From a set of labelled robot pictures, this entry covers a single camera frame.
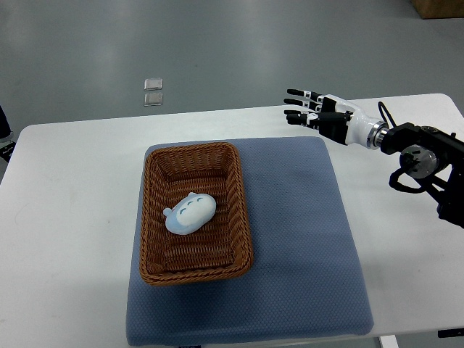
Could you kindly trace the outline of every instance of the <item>robotic arm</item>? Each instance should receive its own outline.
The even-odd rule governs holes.
[[[7,162],[9,162],[16,144],[12,138],[13,132],[9,127],[7,116],[0,107],[0,157]]]
[[[464,143],[456,134],[448,135],[433,127],[419,127],[412,123],[396,125],[387,111],[392,124],[389,128],[383,116],[383,103],[379,103],[384,120],[369,117],[357,105],[330,94],[320,95],[310,91],[289,89],[291,95],[309,100],[284,99],[284,102],[309,109],[285,110],[287,122],[319,130],[319,134],[339,144],[359,144],[367,149],[380,149],[385,154],[400,152],[400,169],[390,176],[389,185],[408,193],[427,192],[437,202],[440,219],[464,228],[462,200],[464,194]],[[452,166],[448,181],[436,174],[448,165]],[[405,186],[399,177],[407,174],[420,188]]]

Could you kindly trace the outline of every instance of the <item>gray mat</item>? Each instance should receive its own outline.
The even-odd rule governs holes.
[[[147,285],[138,273],[140,195],[128,343],[179,346],[367,334],[373,319],[363,274],[323,141],[228,142],[240,153],[254,264],[242,277],[225,281]],[[146,156],[175,145],[152,146]]]

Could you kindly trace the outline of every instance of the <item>whale plush toy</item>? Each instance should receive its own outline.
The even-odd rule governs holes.
[[[216,212],[216,201],[209,194],[191,192],[177,205],[165,208],[166,228],[169,232],[185,236],[200,229]]]

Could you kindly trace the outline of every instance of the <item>basket rim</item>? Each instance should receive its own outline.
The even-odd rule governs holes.
[[[145,160],[144,164],[144,184],[146,180],[146,168],[147,165],[157,156],[157,154],[162,154],[163,152],[169,152],[174,154],[176,152],[183,152],[186,149],[189,151],[195,150],[206,150],[211,148],[226,148],[229,150],[229,155],[233,157],[231,163],[231,171],[235,171],[235,175],[233,177],[233,187],[236,190],[240,191],[240,194],[243,196],[243,199],[240,199],[238,204],[240,207],[238,208],[238,214],[240,214],[242,218],[242,222],[244,226],[240,229],[239,234],[239,250],[241,253],[241,263],[238,265],[234,265],[234,261],[232,264],[227,266],[221,266],[216,268],[199,268],[199,269],[190,269],[190,270],[179,270],[179,271],[170,271],[170,272],[161,272],[161,273],[150,273],[148,270],[149,262],[148,262],[148,231],[145,231],[143,227],[141,227],[141,245],[140,245],[140,257],[139,257],[139,273],[142,279],[150,284],[150,285],[176,285],[182,283],[193,283],[195,281],[212,281],[212,280],[219,280],[219,279],[226,279],[226,278],[233,278],[236,276],[241,276],[251,268],[253,262],[253,248],[252,248],[252,236],[251,236],[251,229],[249,226],[249,218],[248,218],[248,211],[247,211],[247,202],[245,199],[245,191],[244,191],[244,182],[243,182],[243,174],[241,171],[241,162],[238,149],[231,143],[228,142],[212,142],[212,143],[203,143],[203,144],[192,144],[192,145],[180,145],[180,146],[171,146],[171,147],[163,147],[160,149],[155,149],[151,152]],[[144,200],[142,200],[142,219],[144,219],[144,210],[146,209]]]

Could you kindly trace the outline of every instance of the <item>brown wicker basket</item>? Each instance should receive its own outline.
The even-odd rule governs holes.
[[[187,236],[169,232],[162,211],[189,192],[216,200],[210,222]],[[230,143],[154,150],[145,161],[140,274],[151,285],[241,276],[252,266],[241,163]]]

